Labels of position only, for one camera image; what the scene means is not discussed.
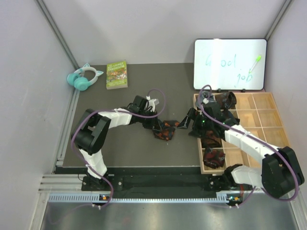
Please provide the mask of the dark orange floral tie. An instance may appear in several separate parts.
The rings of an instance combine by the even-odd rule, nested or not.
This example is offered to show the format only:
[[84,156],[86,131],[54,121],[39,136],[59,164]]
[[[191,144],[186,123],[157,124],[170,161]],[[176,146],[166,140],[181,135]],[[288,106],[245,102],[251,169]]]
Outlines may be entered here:
[[153,130],[154,137],[165,141],[171,140],[176,130],[176,127],[179,125],[179,122],[177,120],[161,121],[160,119],[158,119],[158,122],[162,130],[161,131]]

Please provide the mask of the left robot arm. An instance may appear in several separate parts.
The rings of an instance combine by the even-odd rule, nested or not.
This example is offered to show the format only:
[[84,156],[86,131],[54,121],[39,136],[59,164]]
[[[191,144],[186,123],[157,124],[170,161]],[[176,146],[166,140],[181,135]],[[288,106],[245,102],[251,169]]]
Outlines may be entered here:
[[162,131],[156,110],[158,104],[159,100],[152,99],[149,95],[145,98],[137,95],[128,106],[113,110],[85,111],[71,134],[71,143],[82,154],[87,173],[98,190],[106,189],[109,183],[105,176],[107,167],[101,153],[109,129],[141,123],[145,129]]

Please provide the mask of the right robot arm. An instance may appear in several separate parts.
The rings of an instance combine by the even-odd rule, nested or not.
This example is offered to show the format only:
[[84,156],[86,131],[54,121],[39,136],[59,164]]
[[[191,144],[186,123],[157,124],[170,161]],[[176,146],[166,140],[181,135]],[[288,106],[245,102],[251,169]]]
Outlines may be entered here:
[[289,146],[283,148],[269,144],[245,130],[238,118],[226,115],[218,103],[201,104],[199,109],[190,108],[178,128],[188,128],[193,122],[191,136],[203,138],[207,131],[223,139],[254,158],[260,167],[243,164],[227,167],[223,173],[224,184],[234,190],[241,184],[261,188],[267,195],[281,200],[293,191],[288,201],[294,200],[299,187],[305,182],[295,151]]

